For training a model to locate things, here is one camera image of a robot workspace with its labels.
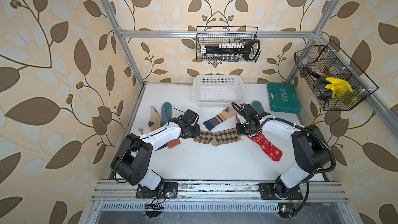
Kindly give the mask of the red bear sock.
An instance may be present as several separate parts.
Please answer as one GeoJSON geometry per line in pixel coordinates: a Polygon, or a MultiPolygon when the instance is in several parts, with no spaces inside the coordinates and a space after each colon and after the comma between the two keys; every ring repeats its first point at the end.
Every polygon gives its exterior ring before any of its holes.
{"type": "Polygon", "coordinates": [[[240,112],[238,111],[238,107],[234,107],[235,111],[237,112],[236,114],[236,120],[238,123],[246,123],[247,120],[240,114],[240,112]]]}
{"type": "Polygon", "coordinates": [[[247,136],[254,143],[258,144],[263,152],[268,155],[273,161],[279,162],[283,156],[283,152],[274,146],[263,134],[255,134],[254,136],[247,136]]]}

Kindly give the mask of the argyle brown sock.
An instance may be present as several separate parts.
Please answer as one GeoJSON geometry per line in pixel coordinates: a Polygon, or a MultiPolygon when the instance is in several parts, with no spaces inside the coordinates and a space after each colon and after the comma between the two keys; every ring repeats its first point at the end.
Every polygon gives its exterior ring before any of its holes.
{"type": "Polygon", "coordinates": [[[241,141],[241,136],[237,134],[235,128],[215,132],[210,142],[213,146],[232,144],[241,141]]]}
{"type": "Polygon", "coordinates": [[[215,137],[216,135],[214,132],[201,130],[199,136],[193,140],[201,144],[210,144],[215,140],[215,137]]]}

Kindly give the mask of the white plastic basket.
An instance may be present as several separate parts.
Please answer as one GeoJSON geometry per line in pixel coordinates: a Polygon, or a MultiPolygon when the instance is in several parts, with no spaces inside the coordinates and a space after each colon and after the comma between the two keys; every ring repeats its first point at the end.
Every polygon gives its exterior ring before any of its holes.
{"type": "Polygon", "coordinates": [[[193,101],[199,107],[228,107],[245,101],[244,82],[233,75],[200,75],[193,82],[193,101]]]}

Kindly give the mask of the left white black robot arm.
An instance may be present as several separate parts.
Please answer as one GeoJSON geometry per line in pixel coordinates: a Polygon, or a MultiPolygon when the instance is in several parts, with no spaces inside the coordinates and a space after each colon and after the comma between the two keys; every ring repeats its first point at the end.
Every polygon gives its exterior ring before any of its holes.
{"type": "Polygon", "coordinates": [[[152,152],[176,139],[193,139],[200,136],[199,115],[186,110],[164,126],[142,135],[130,133],[122,141],[110,168],[130,185],[141,185],[152,191],[164,188],[164,179],[149,170],[152,152]]]}

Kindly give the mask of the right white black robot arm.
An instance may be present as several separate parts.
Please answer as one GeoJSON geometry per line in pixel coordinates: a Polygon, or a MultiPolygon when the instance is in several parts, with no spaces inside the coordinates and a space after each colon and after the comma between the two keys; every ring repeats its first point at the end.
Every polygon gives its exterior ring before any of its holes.
{"type": "Polygon", "coordinates": [[[237,111],[238,135],[255,138],[266,131],[292,143],[294,163],[275,180],[273,192],[278,198],[285,199],[293,188],[307,183],[316,174],[335,169],[332,149],[315,125],[302,127],[275,116],[266,118],[269,113],[259,114],[250,104],[239,106],[233,102],[231,105],[237,111]]]}

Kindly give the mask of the blue green toe sock right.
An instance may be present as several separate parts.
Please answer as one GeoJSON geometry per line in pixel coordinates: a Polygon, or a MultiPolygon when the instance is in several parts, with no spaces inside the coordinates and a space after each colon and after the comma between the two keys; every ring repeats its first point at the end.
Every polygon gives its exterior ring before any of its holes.
{"type": "Polygon", "coordinates": [[[261,102],[259,102],[259,101],[253,101],[251,105],[252,105],[253,109],[254,109],[258,114],[262,114],[262,113],[265,112],[265,111],[264,111],[264,108],[263,108],[263,106],[262,106],[262,104],[261,104],[261,102]]]}

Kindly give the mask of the blue orange striped sock left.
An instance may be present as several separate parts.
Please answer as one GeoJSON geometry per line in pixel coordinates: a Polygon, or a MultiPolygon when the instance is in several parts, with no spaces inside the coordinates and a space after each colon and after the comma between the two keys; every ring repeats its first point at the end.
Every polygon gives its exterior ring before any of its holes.
{"type": "MultiPolygon", "coordinates": [[[[161,108],[161,126],[166,125],[172,117],[173,117],[172,105],[169,102],[165,102],[161,108]]],[[[181,144],[180,139],[175,139],[175,140],[172,140],[172,141],[168,142],[167,144],[164,144],[163,146],[159,147],[157,150],[164,149],[164,148],[172,149],[180,144],[181,144]]]]}

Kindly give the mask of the green plastic tool case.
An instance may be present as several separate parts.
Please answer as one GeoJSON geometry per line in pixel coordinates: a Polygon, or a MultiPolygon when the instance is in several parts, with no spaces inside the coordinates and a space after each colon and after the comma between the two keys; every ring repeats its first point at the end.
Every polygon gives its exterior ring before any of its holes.
{"type": "Polygon", "coordinates": [[[269,107],[273,112],[298,114],[302,106],[296,94],[296,87],[285,83],[268,83],[269,107]]]}

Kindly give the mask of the socket set holder black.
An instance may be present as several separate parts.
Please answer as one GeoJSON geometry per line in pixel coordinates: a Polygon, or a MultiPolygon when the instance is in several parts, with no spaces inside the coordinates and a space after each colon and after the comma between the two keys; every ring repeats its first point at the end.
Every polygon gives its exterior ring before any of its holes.
{"type": "Polygon", "coordinates": [[[255,62],[261,49],[259,40],[243,40],[240,43],[219,43],[202,45],[199,54],[207,60],[227,62],[255,62]]]}

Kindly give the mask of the black pliers in basket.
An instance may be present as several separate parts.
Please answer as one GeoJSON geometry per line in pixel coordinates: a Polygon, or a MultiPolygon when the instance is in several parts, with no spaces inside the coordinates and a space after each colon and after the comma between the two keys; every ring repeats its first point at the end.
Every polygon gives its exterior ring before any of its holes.
{"type": "Polygon", "coordinates": [[[304,71],[308,75],[316,79],[316,81],[314,82],[314,89],[315,92],[318,93],[317,99],[330,101],[332,99],[333,92],[331,89],[326,88],[326,86],[330,85],[331,83],[327,81],[325,74],[319,71],[315,71],[308,66],[304,67],[304,71]]]}

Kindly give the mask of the yellow rubber glove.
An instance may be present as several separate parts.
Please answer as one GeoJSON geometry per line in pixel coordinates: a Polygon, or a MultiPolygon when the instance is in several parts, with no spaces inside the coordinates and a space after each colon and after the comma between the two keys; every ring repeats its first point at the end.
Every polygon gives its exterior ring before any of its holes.
{"type": "Polygon", "coordinates": [[[325,88],[332,91],[332,98],[353,94],[351,85],[345,80],[327,77],[326,81],[328,84],[325,88]]]}

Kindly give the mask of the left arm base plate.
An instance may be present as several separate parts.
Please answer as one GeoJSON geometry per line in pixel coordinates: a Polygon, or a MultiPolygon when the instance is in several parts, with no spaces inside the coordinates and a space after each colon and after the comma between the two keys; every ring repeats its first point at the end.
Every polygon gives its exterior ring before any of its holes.
{"type": "Polygon", "coordinates": [[[161,181],[160,185],[151,190],[145,186],[138,184],[136,198],[137,199],[155,199],[155,198],[175,198],[178,194],[178,183],[174,181],[161,181]]]}

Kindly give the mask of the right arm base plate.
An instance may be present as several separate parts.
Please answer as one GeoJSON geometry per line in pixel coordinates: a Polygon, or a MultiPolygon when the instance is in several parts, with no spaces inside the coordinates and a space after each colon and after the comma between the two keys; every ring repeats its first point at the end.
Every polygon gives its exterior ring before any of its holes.
{"type": "Polygon", "coordinates": [[[303,200],[300,187],[286,188],[283,183],[257,184],[262,200],[303,200]]]}

